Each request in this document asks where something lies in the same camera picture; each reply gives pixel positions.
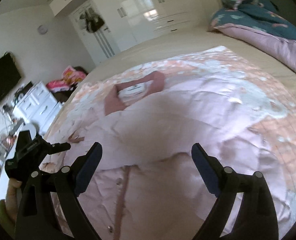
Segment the green left sleeve forearm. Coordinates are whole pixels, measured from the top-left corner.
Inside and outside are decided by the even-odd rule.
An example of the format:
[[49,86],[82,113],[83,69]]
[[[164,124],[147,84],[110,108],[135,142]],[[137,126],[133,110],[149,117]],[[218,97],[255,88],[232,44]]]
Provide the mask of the green left sleeve forearm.
[[5,199],[0,200],[0,224],[12,239],[15,239],[15,215],[17,209]]

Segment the person's left hand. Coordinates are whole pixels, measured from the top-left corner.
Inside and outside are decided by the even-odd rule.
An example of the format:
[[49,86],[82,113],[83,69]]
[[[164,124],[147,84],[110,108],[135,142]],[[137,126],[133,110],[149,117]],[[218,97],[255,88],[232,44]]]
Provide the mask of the person's left hand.
[[11,178],[5,198],[5,209],[10,220],[15,224],[18,214],[17,190],[21,187],[21,182]]

